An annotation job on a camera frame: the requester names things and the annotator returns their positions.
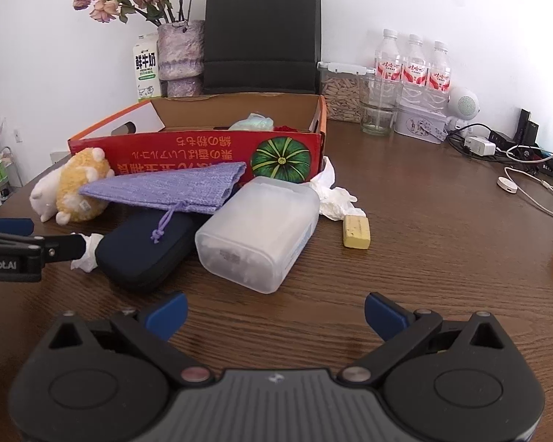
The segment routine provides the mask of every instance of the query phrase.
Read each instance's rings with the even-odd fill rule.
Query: black paper bag
[[[321,0],[207,0],[204,93],[318,93]]]

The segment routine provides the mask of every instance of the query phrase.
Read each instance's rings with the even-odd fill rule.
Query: red and white bottle label
[[[443,92],[449,91],[449,85],[451,84],[451,74],[448,72],[431,71],[430,78],[428,79],[428,86],[434,88],[434,90],[440,90]]]
[[[404,65],[402,76],[404,81],[423,87],[426,85],[427,78],[428,68],[423,64],[409,63]]]
[[[379,61],[377,64],[377,74],[382,79],[399,80],[401,76],[401,64],[393,61]]]

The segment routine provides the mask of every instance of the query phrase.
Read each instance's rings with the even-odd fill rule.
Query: wireless charging puck
[[[518,191],[518,186],[516,183],[512,180],[509,180],[508,178],[504,178],[503,176],[500,176],[498,178],[498,186],[500,186],[504,191],[508,193],[516,193]]]

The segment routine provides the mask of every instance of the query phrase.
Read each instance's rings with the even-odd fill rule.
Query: green pumpkin picture
[[[310,175],[311,153],[303,143],[279,136],[262,141],[250,165],[255,176],[303,183]]]

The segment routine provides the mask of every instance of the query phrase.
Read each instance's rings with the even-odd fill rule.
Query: red cardboard box
[[[293,131],[228,131],[250,113]],[[131,106],[73,136],[72,154],[102,148],[116,175],[248,164],[242,183],[266,175],[302,183],[321,171],[326,102],[319,95],[236,93],[163,98]]]

